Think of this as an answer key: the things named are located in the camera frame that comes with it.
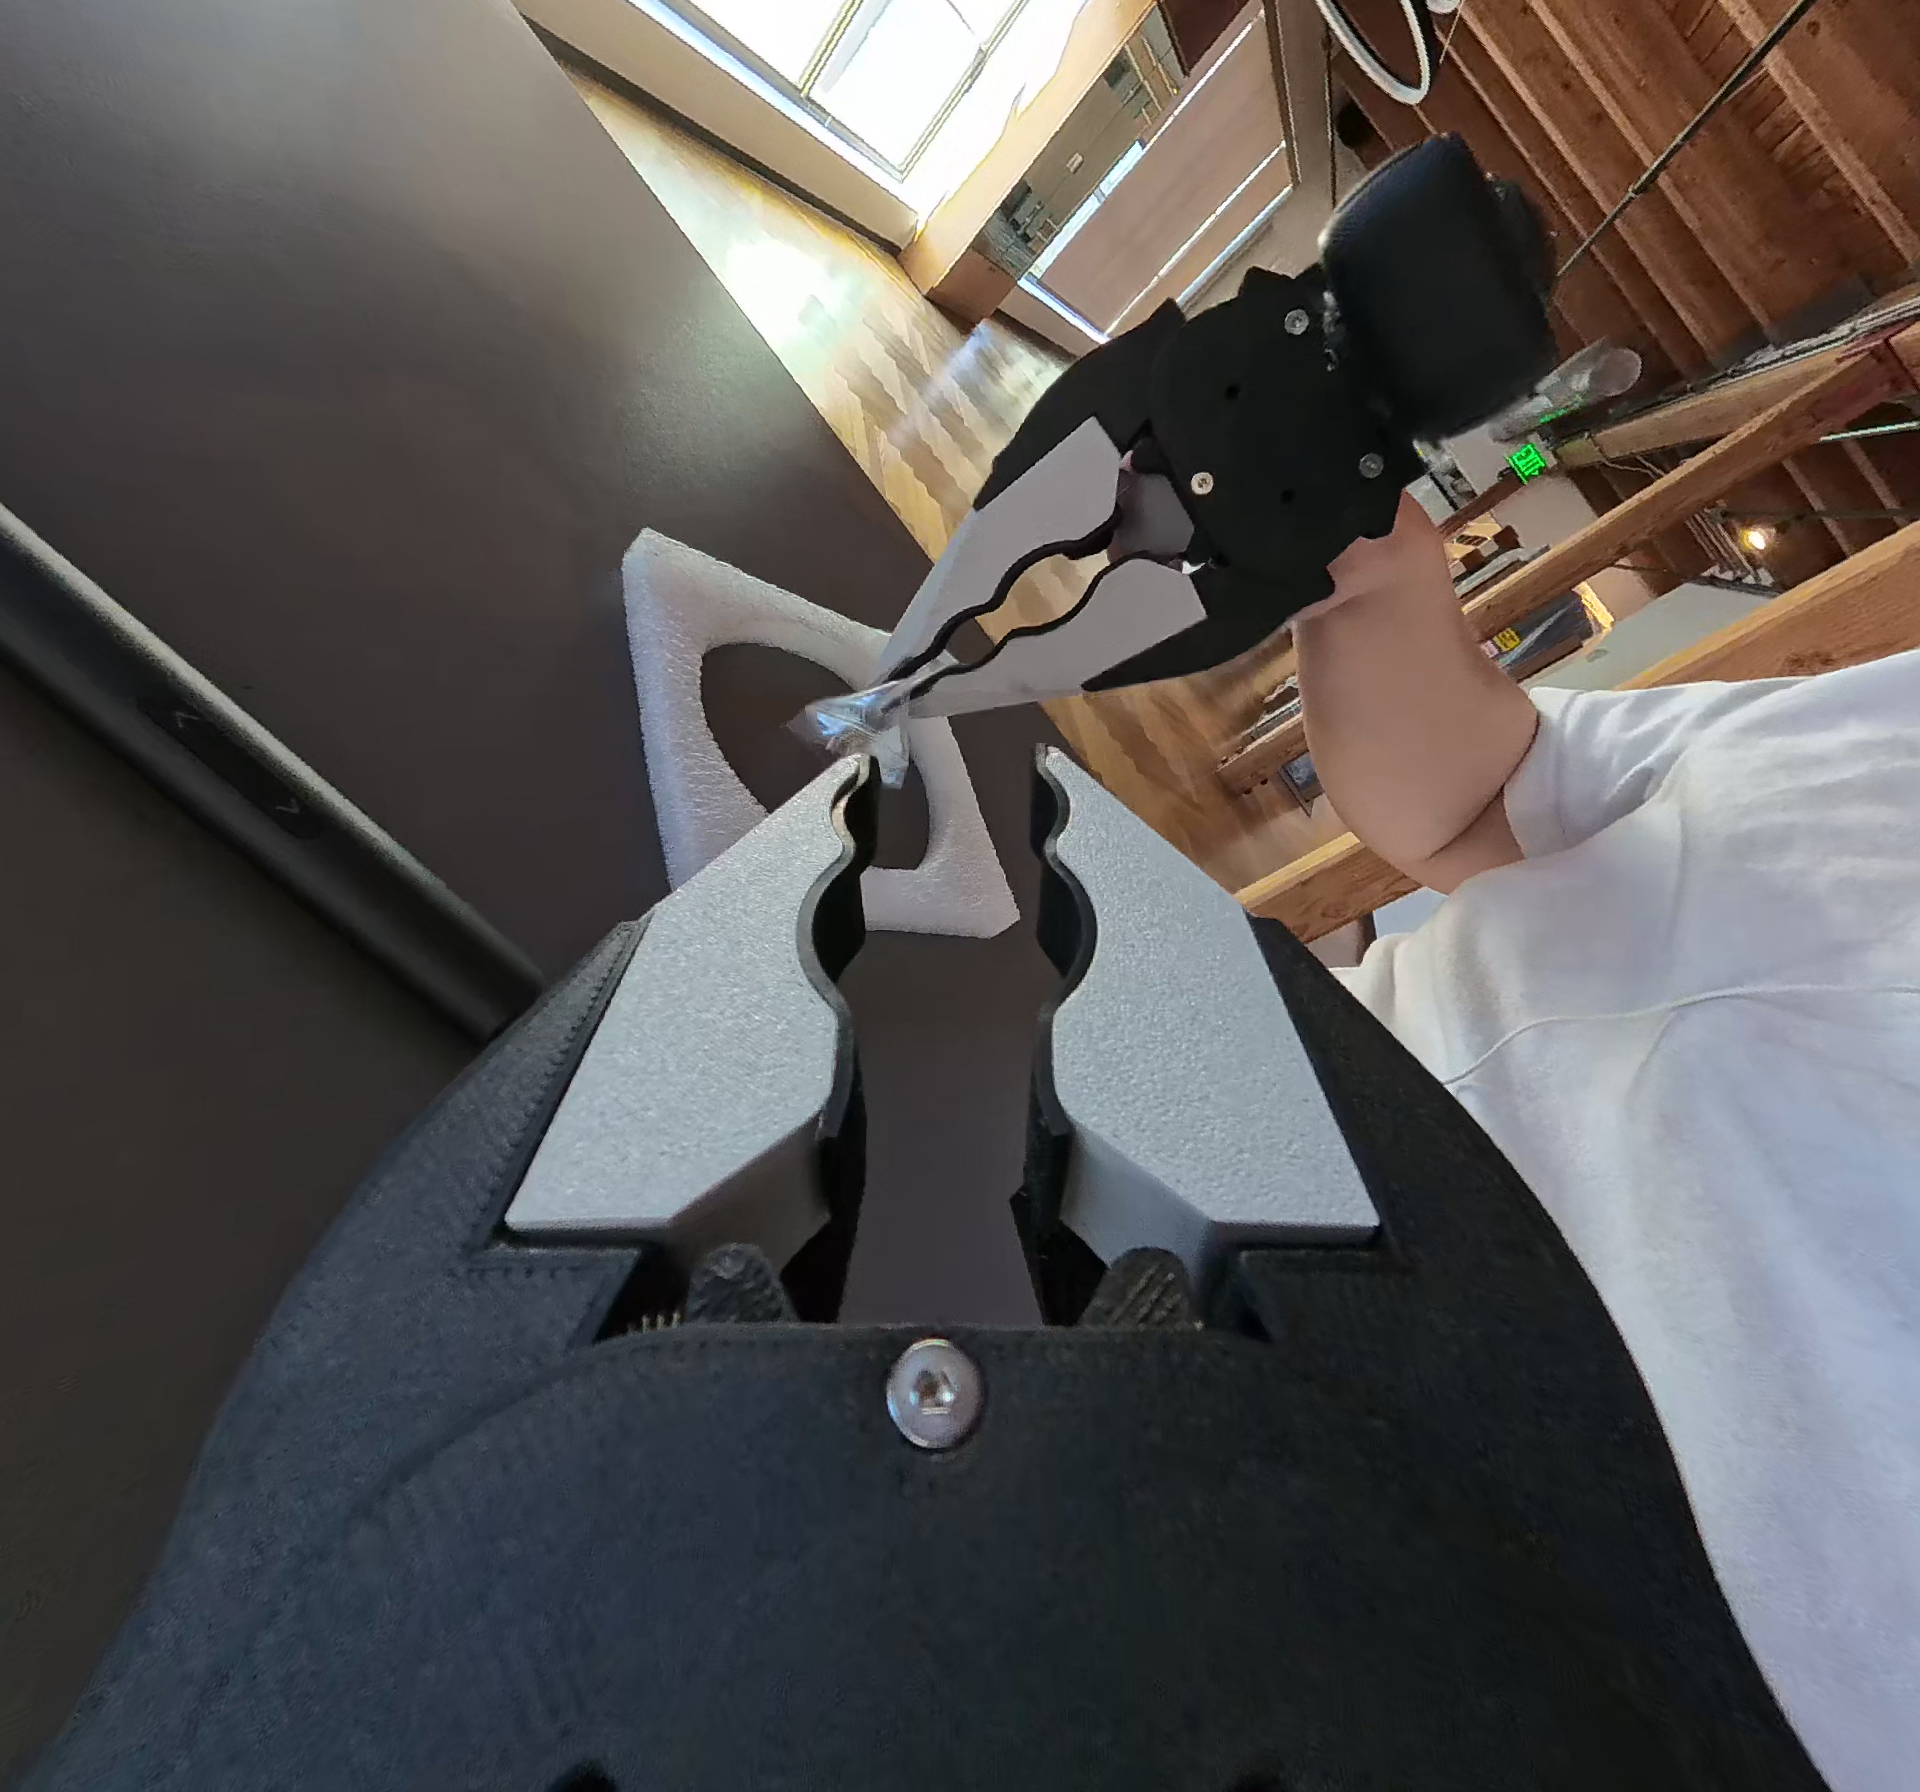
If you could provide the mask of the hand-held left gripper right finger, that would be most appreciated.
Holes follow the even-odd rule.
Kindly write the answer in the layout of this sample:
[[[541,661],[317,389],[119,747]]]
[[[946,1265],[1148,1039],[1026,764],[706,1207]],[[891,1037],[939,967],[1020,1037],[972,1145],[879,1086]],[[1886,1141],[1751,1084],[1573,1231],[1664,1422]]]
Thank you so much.
[[[1041,1318],[1132,1252],[1205,1306],[1241,1252],[1362,1250],[1379,1210],[1254,923],[1066,752],[1035,753],[1039,1013],[1018,1232]]]

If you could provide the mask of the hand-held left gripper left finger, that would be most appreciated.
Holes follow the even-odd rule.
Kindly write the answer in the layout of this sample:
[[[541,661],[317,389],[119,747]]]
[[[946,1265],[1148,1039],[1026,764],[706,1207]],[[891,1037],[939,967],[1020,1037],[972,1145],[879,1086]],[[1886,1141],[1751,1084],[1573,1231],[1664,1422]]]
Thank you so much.
[[[803,1321],[840,1315],[866,1100],[838,979],[866,942],[881,783],[849,756],[640,926],[506,1228],[693,1280],[751,1246]]]

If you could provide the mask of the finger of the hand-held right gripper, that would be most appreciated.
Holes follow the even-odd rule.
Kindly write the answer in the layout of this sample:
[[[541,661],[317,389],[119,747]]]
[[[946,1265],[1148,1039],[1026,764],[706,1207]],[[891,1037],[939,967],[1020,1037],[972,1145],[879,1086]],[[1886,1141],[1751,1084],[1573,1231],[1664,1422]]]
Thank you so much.
[[[1203,602],[1181,565],[1120,559],[1056,624],[1006,635],[972,667],[911,678],[905,711],[913,719],[947,719],[1072,699],[1203,617]]]
[[[1090,419],[975,509],[888,640],[873,685],[963,667],[946,655],[954,629],[1001,605],[1035,559],[1101,549],[1117,516],[1118,474],[1117,445]]]

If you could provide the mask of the single clear zip bag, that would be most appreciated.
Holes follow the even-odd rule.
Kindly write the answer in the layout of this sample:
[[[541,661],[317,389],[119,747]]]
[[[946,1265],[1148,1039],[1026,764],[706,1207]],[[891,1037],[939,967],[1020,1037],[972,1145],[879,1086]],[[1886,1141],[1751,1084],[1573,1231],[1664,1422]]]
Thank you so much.
[[[888,679],[860,692],[808,702],[787,730],[825,758],[863,756],[873,759],[881,785],[899,791],[911,771],[911,702],[917,681],[911,676]]]

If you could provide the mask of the white foam piece with hole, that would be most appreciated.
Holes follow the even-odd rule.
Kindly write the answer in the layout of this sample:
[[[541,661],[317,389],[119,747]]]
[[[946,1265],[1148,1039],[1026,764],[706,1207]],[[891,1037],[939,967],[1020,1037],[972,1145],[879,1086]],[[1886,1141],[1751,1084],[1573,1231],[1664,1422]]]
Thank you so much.
[[[706,655],[772,648],[859,689],[885,635],[655,528],[637,531],[623,556],[622,595],[647,779],[667,880],[678,891],[766,820],[709,725]],[[868,928],[979,940],[1012,930],[1020,906],[954,731],[946,721],[917,723],[908,745],[928,805],[924,860],[863,875]]]

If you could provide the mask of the person's right forearm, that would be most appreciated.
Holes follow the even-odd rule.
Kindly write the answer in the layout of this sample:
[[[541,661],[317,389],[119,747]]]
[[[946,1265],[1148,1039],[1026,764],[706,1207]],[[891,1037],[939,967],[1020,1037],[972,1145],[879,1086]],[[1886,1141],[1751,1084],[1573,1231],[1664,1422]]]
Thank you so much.
[[[1404,493],[1290,624],[1308,756],[1333,814],[1420,889],[1456,893],[1524,849],[1506,789],[1543,717],[1482,652],[1442,532]]]

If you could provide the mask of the dark grey desk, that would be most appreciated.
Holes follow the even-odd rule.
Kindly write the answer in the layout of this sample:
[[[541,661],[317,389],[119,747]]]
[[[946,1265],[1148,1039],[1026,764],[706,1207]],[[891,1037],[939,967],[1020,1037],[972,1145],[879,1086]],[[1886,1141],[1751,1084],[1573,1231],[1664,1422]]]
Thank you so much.
[[[667,891],[636,531],[924,573],[506,0],[5,0],[5,507],[549,980]],[[475,1054],[5,671],[5,1780]]]

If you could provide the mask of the white t-shirt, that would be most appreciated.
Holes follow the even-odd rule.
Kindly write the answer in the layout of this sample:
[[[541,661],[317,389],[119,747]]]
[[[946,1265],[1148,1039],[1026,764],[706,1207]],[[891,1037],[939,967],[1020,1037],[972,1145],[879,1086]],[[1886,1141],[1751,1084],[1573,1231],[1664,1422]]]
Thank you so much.
[[[1826,1781],[1916,1789],[1916,652],[1534,706],[1524,860],[1333,975],[1592,1279]]]

